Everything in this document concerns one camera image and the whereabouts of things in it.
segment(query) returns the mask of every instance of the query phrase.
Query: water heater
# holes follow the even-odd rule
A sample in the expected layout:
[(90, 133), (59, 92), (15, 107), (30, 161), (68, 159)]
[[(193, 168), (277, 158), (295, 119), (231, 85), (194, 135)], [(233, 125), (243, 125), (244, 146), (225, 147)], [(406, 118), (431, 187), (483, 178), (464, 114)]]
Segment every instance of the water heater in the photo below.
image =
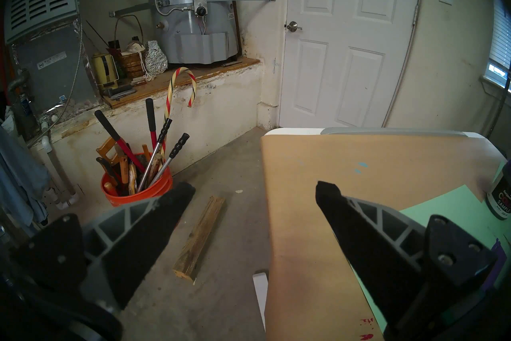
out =
[[(226, 60), (238, 52), (233, 2), (207, 0), (159, 0), (191, 12), (160, 15), (152, 8), (157, 40), (169, 63), (202, 63)], [(161, 8), (165, 13), (168, 8)]]

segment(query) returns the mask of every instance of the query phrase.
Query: window blinds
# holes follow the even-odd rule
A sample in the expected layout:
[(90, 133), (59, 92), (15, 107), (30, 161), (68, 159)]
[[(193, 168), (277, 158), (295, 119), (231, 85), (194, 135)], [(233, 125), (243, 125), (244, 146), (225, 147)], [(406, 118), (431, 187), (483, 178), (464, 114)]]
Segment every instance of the window blinds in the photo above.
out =
[(502, 0), (494, 0), (492, 48), (489, 58), (509, 69), (511, 61), (511, 15)]

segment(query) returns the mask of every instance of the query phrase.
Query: wicker basket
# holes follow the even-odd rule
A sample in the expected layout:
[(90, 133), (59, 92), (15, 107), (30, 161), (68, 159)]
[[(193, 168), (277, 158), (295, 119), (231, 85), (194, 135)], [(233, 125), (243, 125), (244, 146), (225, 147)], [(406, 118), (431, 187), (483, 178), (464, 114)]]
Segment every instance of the wicker basket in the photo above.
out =
[[(139, 19), (135, 15), (123, 15), (117, 19), (116, 29), (113, 33), (114, 41), (117, 38), (117, 24), (119, 23), (119, 20), (122, 18), (125, 18), (127, 16), (133, 16), (137, 20), (137, 23), (139, 24), (139, 28), (140, 28), (140, 34), (142, 36), (142, 43), (143, 43), (144, 42), (144, 33), (142, 31), (142, 26), (140, 25)], [(143, 50), (141, 52), (141, 54), (142, 54), (142, 61), (145, 61), (146, 50)], [(133, 79), (135, 77), (141, 77), (145, 74), (142, 64), (140, 63), (140, 56), (138, 53), (129, 54), (129, 55), (118, 55), (117, 60), (119, 61), (121, 67), (123, 68), (124, 72), (126, 73), (127, 78)]]

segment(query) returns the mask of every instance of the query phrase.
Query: candy cane decoration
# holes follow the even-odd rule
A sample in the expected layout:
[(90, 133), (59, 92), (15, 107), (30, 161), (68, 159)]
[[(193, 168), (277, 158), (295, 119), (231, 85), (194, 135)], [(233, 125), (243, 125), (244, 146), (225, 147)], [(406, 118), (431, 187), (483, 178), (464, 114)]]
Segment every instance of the candy cane decoration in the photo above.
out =
[[(170, 103), (172, 102), (172, 93), (174, 92), (174, 83), (176, 82), (176, 77), (181, 73), (187, 73), (190, 79), (192, 80), (192, 96), (190, 100), (188, 100), (188, 107), (192, 107), (193, 101), (195, 100), (195, 93), (197, 92), (197, 82), (195, 81), (195, 75), (187, 69), (186, 67), (179, 67), (172, 75), (172, 79), (170, 80), (169, 90), (167, 91), (167, 104), (165, 106), (165, 117), (163, 122), (170, 117)], [(165, 143), (167, 142), (167, 136), (163, 140), (163, 144), (161, 145), (161, 155), (165, 155)]]

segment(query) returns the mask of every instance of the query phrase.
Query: white door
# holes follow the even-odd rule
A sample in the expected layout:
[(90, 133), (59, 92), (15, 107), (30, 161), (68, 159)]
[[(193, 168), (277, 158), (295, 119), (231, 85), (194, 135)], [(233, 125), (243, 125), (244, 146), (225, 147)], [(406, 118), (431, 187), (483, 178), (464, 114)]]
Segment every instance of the white door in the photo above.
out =
[(381, 127), (418, 0), (288, 0), (282, 127)]

